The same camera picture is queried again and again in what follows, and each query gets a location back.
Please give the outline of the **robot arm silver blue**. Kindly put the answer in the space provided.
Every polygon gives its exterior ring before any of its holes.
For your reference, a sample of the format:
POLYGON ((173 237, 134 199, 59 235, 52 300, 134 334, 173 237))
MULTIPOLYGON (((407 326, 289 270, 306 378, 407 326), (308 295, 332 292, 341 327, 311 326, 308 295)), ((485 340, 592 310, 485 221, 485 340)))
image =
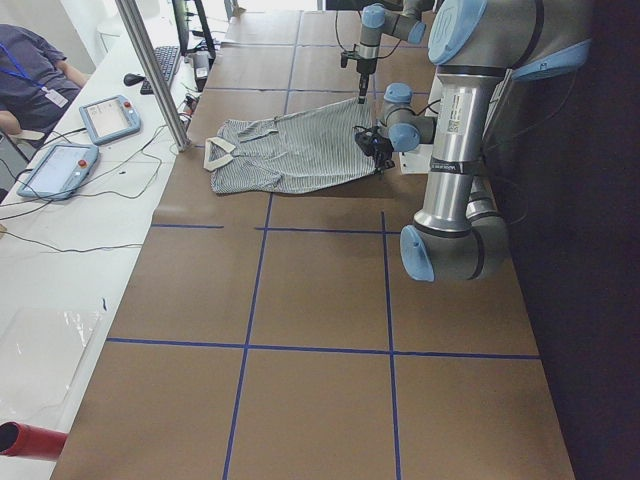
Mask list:
POLYGON ((349 53, 350 58, 356 61, 356 72, 360 75, 359 104, 365 102, 369 77, 376 71, 382 35, 413 45, 420 44, 426 32, 423 13, 432 10, 435 4, 435 1, 403 1, 400 12, 389 10, 380 3, 363 8, 360 39, 349 53))
POLYGON ((426 42, 440 82, 436 116, 418 115, 411 89, 385 91, 381 115, 365 145, 388 160, 432 148, 422 208, 400 234, 406 272, 418 281, 473 280, 494 272, 507 254, 507 227, 482 180, 481 149, 490 100, 504 79, 531 81, 579 69, 591 45, 589 1, 406 1, 361 14, 358 44, 343 54, 362 79, 376 69, 389 35, 426 42))

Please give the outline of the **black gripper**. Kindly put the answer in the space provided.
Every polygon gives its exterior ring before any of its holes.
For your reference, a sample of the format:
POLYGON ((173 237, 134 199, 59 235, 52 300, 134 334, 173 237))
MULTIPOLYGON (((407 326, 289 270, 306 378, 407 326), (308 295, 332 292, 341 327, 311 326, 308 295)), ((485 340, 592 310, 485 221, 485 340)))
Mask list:
POLYGON ((353 127, 354 140, 365 156, 374 160, 376 170, 388 170, 395 167, 392 159, 393 146, 391 141, 382 136, 378 126, 365 128, 356 125, 353 127))
POLYGON ((369 89, 370 76, 376 71, 376 59, 359 58, 357 60, 356 71, 360 74, 358 102, 364 103, 369 89))

